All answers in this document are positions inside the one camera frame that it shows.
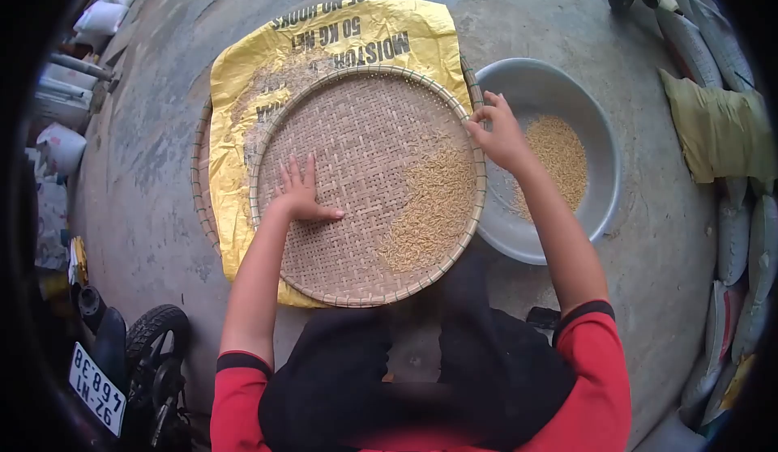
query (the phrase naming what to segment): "person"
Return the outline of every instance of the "person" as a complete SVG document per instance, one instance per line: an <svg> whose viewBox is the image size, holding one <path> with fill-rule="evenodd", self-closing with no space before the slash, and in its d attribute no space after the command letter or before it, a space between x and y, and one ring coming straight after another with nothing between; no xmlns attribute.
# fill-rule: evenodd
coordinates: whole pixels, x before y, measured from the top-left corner
<svg viewBox="0 0 778 452"><path fill-rule="evenodd" d="M561 311L552 346L525 322L489 308L483 262L467 250L439 282L437 384L382 381L391 348L383 307L315 311L274 373L289 224L344 217L316 203L314 156L304 175L290 156L289 168L281 167L283 189L267 206L229 295L211 418L215 452L626 448L629 383L605 272L505 98L488 91L485 98L491 106L475 111L466 129L524 192Z"/></svg>

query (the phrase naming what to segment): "left hand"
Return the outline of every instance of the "left hand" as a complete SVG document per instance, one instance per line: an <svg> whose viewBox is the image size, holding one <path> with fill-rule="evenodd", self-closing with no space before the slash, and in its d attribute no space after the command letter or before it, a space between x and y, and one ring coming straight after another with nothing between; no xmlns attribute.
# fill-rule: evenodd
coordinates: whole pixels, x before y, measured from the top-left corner
<svg viewBox="0 0 778 452"><path fill-rule="evenodd" d="M280 165L284 188L282 190L276 186L276 200L284 202L294 219L339 220L343 218L344 213L340 209L316 203L316 168L313 154L308 154L305 178L300 177L295 155L289 155L288 170L283 162Z"/></svg>

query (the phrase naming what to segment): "red shirt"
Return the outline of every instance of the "red shirt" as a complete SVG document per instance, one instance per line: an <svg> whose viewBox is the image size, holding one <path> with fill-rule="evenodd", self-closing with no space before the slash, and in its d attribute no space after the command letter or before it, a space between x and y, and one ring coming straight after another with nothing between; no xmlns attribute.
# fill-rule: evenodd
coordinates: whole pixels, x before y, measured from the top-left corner
<svg viewBox="0 0 778 452"><path fill-rule="evenodd" d="M616 333L616 322L605 313L585 313L562 330L556 348L573 367L576 383L554 418L516 450L622 452L627 445L632 413L624 351ZM259 369L219 370L211 417L214 452L270 451L262 439L257 417L259 399L266 385L267 376ZM448 452L480 450L483 449L469 446L447 449Z"/></svg>

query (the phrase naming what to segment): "black pants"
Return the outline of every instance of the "black pants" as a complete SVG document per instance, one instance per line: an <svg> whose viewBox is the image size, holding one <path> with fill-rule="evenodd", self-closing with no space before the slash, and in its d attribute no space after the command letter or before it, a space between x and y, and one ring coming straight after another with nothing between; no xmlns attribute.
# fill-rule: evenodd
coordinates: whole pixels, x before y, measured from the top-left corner
<svg viewBox="0 0 778 452"><path fill-rule="evenodd" d="M381 382L391 337L380 307L316 311L260 401L268 447L345 452L356 436L441 423L491 450L528 442L567 399L573 370L544 335L489 308L477 252L462 254L440 294L440 379L429 393Z"/></svg>

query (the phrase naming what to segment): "grey cement floor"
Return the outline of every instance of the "grey cement floor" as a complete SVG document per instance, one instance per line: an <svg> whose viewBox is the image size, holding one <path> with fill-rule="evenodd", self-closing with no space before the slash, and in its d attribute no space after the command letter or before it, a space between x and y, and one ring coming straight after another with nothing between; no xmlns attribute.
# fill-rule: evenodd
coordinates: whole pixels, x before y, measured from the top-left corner
<svg viewBox="0 0 778 452"><path fill-rule="evenodd" d="M219 52L279 13L328 0L149 0L119 90L87 133L75 196L90 280L128 322L161 303L194 326L188 397L208 411L229 284L194 212L190 144ZM713 195L682 160L656 68L675 72L653 13L639 1L616 21L607 0L432 0L448 5L462 52L478 69L529 56L566 70L600 102L618 133L623 186L598 252L608 275L632 385L629 448L671 407L700 349L715 259ZM524 318L555 307L545 267L489 255L492 306ZM405 301L409 321L422 296ZM309 311L281 307L283 364ZM400 374L434 374L436 330L404 332L392 351Z"/></svg>

